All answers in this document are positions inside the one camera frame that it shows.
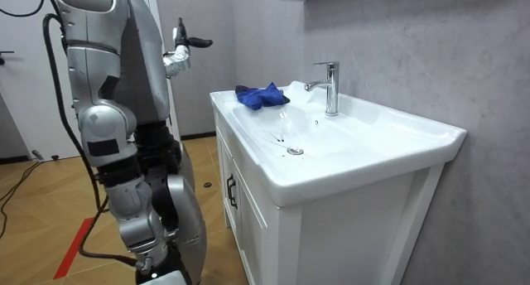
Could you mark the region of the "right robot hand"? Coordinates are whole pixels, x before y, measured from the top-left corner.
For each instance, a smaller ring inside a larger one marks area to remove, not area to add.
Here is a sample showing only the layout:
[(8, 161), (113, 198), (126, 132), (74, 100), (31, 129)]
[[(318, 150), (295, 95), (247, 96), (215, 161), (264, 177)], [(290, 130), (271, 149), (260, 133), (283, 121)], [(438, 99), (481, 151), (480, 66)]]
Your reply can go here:
[(177, 250), (169, 249), (164, 261), (148, 274), (135, 273), (137, 285), (190, 285), (191, 280), (181, 255)]

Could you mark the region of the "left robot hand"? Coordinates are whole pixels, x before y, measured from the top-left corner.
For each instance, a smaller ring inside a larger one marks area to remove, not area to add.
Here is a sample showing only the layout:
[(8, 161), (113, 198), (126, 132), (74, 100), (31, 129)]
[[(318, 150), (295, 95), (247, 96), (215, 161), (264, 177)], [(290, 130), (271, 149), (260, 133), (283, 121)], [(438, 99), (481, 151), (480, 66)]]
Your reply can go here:
[(178, 18), (177, 27), (173, 28), (172, 39), (174, 42), (175, 49), (178, 46), (208, 48), (213, 45), (212, 40), (188, 36), (186, 26), (184, 25), (183, 19), (181, 17)]

